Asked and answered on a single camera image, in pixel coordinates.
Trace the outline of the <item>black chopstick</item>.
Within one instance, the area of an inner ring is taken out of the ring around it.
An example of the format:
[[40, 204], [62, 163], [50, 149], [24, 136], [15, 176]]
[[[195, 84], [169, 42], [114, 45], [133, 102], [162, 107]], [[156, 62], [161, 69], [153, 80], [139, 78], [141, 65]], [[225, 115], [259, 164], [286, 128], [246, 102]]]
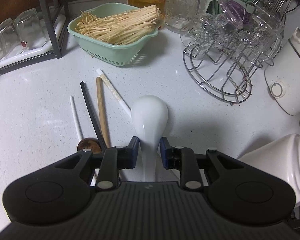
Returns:
[[102, 150], [102, 152], [104, 152], [107, 149], [107, 146], [106, 146], [106, 143], [104, 141], [104, 138], [103, 138], [103, 135], [101, 133], [101, 130], [99, 128], [99, 125], [98, 125], [98, 122], [97, 122], [97, 118], [95, 116], [95, 112], [94, 112], [93, 106], [91, 104], [91, 100], [89, 98], [89, 95], [87, 93], [87, 89], [86, 89], [86, 85], [85, 85], [84, 81], [80, 82], [80, 87], [81, 87], [81, 90], [82, 90], [82, 94], [83, 94], [83, 98], [84, 98], [84, 101], [85, 101], [85, 105], [87, 107], [87, 110], [88, 110], [88, 113], [89, 113], [89, 116], [90, 116], [91, 123], [92, 123], [94, 131], [95, 131], [95, 133], [97, 135], [97, 139], [98, 139], [98, 141], [100, 143], [101, 150]]

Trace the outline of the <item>white ceramic soup spoon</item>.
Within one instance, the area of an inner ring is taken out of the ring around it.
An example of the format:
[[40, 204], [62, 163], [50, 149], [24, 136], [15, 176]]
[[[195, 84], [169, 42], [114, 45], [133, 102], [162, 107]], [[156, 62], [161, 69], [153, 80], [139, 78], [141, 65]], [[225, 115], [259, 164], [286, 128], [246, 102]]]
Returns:
[[167, 105], [157, 96], [144, 95], [134, 103], [131, 117], [140, 141], [142, 180], [154, 182], [159, 142], [168, 121]]

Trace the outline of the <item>white ceramic utensil jar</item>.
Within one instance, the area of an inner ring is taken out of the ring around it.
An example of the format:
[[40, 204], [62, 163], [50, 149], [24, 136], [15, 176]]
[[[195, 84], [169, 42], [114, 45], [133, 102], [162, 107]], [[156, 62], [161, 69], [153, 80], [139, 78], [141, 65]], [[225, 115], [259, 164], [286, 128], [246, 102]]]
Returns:
[[239, 161], [287, 182], [300, 206], [300, 134], [289, 134], [246, 153]]

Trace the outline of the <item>thin white chopstick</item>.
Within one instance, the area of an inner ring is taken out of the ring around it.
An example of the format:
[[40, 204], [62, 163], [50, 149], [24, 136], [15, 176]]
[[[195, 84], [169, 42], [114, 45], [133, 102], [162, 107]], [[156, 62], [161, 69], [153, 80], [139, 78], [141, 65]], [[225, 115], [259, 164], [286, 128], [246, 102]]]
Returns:
[[83, 139], [83, 135], [82, 135], [81, 127], [79, 124], [79, 119], [78, 119], [78, 115], [77, 115], [77, 111], [76, 111], [74, 97], [69, 96], [69, 99], [70, 99], [70, 106], [71, 106], [72, 117], [74, 120], [76, 134], [77, 134], [78, 140], [81, 141]]

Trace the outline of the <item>white patterned chopstick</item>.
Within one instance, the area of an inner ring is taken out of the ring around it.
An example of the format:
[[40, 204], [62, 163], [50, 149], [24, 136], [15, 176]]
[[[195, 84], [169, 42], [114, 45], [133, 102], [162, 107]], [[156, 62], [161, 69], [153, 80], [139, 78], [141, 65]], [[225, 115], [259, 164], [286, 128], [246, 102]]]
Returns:
[[97, 76], [102, 79], [102, 81], [105, 83], [105, 85], [108, 87], [108, 89], [111, 91], [113, 96], [116, 98], [122, 109], [125, 111], [125, 113], [128, 115], [129, 118], [131, 118], [131, 110], [129, 106], [126, 104], [126, 102], [123, 100], [121, 95], [118, 93], [118, 91], [115, 89], [115, 87], [112, 85], [111, 81], [107, 78], [107, 76], [104, 74], [104, 72], [98, 68], [97, 70]]

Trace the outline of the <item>wooden chopstick on counter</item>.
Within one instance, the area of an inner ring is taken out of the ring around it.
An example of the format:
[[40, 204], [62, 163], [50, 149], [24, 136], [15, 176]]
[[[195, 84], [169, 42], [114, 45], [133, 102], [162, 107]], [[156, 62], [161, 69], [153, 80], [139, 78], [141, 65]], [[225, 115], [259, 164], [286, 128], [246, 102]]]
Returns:
[[107, 124], [107, 116], [106, 116], [106, 107], [104, 104], [104, 96], [103, 96], [103, 86], [102, 86], [101, 77], [96, 78], [96, 90], [97, 90], [97, 104], [98, 104], [98, 113], [99, 120], [101, 125], [101, 132], [106, 143], [107, 148], [110, 148], [110, 139], [109, 139], [109, 131]]

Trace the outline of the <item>green plastic basket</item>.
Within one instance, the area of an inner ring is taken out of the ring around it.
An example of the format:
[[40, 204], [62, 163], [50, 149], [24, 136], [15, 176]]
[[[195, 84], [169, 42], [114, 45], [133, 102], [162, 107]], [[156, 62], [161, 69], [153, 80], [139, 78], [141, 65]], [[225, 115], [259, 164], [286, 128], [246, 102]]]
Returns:
[[[123, 3], [106, 3], [83, 12], [90, 12], [96, 17], [107, 17], [134, 9], [139, 8]], [[132, 61], [132, 59], [136, 57], [136, 55], [144, 47], [144, 45], [148, 42], [150, 38], [153, 38], [158, 35], [157, 26], [155, 28], [155, 31], [131, 44], [120, 46], [112, 45], [75, 32], [76, 24], [79, 22], [80, 18], [81, 15], [68, 24], [69, 34], [71, 34], [75, 38], [79, 47], [83, 49], [86, 53], [114, 66], [122, 67], [128, 64], [130, 61]]]

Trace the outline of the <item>white electric cooking pot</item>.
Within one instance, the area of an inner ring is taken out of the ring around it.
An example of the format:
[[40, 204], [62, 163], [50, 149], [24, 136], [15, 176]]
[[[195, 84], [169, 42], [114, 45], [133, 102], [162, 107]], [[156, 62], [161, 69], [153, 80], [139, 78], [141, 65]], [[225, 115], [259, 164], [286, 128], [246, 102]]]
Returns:
[[289, 115], [300, 112], [300, 29], [296, 28], [291, 38], [274, 58], [264, 76], [271, 96]]

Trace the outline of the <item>white tray under glasses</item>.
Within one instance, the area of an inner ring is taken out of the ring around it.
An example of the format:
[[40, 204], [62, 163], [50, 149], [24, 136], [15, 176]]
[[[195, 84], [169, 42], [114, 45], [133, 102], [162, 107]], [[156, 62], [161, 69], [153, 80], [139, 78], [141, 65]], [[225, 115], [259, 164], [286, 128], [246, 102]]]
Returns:
[[[65, 24], [65, 20], [66, 20], [66, 16], [63, 14], [60, 14], [60, 15], [58, 15], [58, 17], [53, 25], [55, 35], [57, 38], [59, 38], [61, 35], [62, 28]], [[45, 34], [45, 39], [46, 39], [45, 44], [38, 48], [31, 48], [31, 47], [28, 48], [27, 47], [23, 50], [23, 52], [21, 52], [20, 54], [18, 54], [16, 56], [0, 60], [0, 69], [3, 67], [7, 67], [13, 63], [20, 63], [23, 60], [28, 60], [35, 56], [41, 56], [44, 53], [47, 53], [48, 51], [52, 50], [52, 44], [51, 44], [44, 20], [40, 20], [40, 24], [41, 24], [41, 27]]]

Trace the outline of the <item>upturned drinking glass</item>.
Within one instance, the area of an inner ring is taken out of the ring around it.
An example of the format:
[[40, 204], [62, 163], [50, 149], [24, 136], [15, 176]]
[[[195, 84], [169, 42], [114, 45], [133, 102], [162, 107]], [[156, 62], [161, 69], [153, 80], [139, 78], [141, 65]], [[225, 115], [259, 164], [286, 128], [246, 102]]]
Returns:
[[45, 44], [45, 34], [35, 8], [22, 12], [14, 19], [14, 25], [25, 48], [38, 48]]
[[0, 23], [0, 43], [4, 58], [6, 59], [23, 52], [21, 39], [11, 18]]

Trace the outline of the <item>purple glass lid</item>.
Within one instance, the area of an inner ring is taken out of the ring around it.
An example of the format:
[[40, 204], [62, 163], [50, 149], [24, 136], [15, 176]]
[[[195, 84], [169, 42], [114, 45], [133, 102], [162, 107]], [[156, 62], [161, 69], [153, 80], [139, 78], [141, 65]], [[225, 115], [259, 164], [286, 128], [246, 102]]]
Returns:
[[239, 3], [233, 0], [218, 0], [219, 6], [224, 16], [237, 28], [243, 29], [249, 23], [251, 13]]

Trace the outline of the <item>black metal shelf rack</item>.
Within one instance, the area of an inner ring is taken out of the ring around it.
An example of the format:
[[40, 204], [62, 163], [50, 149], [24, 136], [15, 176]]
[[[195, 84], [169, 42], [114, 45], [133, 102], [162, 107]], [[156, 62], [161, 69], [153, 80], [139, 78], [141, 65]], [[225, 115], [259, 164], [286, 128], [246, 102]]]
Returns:
[[68, 4], [53, 0], [54, 11], [51, 12], [47, 0], [39, 0], [39, 3], [43, 16], [42, 23], [47, 31], [46, 44], [0, 62], [0, 75], [63, 56], [67, 25], [70, 20]]

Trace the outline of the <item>clear textured glass cup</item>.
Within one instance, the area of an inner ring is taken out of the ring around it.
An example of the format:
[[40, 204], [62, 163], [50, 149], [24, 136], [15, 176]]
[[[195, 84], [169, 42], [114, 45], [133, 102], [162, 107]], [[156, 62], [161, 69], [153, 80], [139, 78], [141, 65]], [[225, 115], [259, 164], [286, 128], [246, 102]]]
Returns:
[[174, 33], [187, 25], [198, 12], [202, 11], [207, 0], [167, 0], [165, 9], [166, 28]]

